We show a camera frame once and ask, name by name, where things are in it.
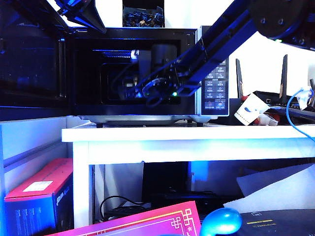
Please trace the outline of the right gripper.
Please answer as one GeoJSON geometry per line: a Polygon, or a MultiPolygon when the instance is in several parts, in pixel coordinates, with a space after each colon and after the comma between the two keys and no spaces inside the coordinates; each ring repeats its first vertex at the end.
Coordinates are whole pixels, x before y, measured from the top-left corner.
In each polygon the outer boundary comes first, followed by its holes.
{"type": "Polygon", "coordinates": [[[130,64],[123,74],[124,97],[143,97],[143,88],[151,73],[151,51],[132,50],[130,64]]]}

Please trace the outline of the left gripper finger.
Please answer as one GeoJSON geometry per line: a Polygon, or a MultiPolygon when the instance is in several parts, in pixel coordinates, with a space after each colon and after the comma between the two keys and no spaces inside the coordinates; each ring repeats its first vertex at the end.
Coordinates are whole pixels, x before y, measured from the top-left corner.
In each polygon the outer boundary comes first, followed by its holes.
{"type": "Polygon", "coordinates": [[[65,15],[71,22],[83,25],[78,19],[81,6],[81,2],[61,2],[61,15],[65,15]]]}
{"type": "Polygon", "coordinates": [[[82,0],[78,19],[83,25],[93,28],[101,33],[106,33],[106,27],[97,11],[95,0],[82,0]]]}

